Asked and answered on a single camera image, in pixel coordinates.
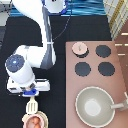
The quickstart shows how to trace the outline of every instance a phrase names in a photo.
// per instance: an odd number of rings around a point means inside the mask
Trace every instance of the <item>white bowl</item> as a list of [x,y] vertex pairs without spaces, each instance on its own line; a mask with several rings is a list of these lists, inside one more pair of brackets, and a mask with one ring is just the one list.
[[99,87],[87,87],[76,98],[76,112],[79,118],[91,127],[105,127],[114,118],[112,97]]

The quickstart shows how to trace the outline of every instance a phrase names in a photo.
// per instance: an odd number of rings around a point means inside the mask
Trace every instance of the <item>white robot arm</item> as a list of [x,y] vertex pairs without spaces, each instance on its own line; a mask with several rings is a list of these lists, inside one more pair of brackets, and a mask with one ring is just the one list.
[[32,67],[49,69],[56,61],[48,10],[49,12],[54,10],[53,13],[63,10],[65,8],[64,0],[55,1],[56,4],[54,3],[53,7],[61,5],[58,9],[53,9],[52,5],[48,6],[50,3],[46,0],[45,6],[41,0],[12,0],[12,2],[17,10],[39,24],[43,46],[21,45],[6,60],[5,67],[10,76],[7,81],[7,89],[11,93],[18,93],[24,97],[37,96],[39,91],[49,91],[50,84],[47,79],[36,80]]

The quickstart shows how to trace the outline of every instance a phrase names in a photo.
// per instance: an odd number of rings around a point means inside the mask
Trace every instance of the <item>bowl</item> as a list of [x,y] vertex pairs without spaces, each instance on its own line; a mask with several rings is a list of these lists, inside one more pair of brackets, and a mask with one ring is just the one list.
[[99,87],[87,87],[76,98],[76,112],[79,118],[91,127],[105,127],[114,118],[112,97]]
[[47,116],[42,112],[37,112],[36,114],[29,115],[24,121],[23,128],[34,128],[34,124],[31,121],[33,117],[38,117],[40,119],[40,128],[48,128],[48,119]]

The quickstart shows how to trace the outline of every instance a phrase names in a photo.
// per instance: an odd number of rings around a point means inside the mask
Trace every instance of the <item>black circular pad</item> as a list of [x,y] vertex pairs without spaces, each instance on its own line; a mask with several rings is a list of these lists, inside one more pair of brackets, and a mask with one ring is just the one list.
[[109,62],[100,63],[98,70],[103,76],[112,76],[115,72],[114,66]]
[[108,57],[111,54],[111,49],[106,45],[99,45],[96,48],[96,54],[100,57]]
[[86,62],[79,62],[75,66],[75,72],[79,76],[87,76],[91,71],[89,64]]

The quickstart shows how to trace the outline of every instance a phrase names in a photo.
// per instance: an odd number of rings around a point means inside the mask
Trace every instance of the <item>small pot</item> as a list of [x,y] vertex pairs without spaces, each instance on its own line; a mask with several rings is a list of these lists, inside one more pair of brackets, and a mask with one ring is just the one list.
[[89,54],[88,47],[83,42],[75,43],[72,47],[72,51],[79,58],[84,58]]

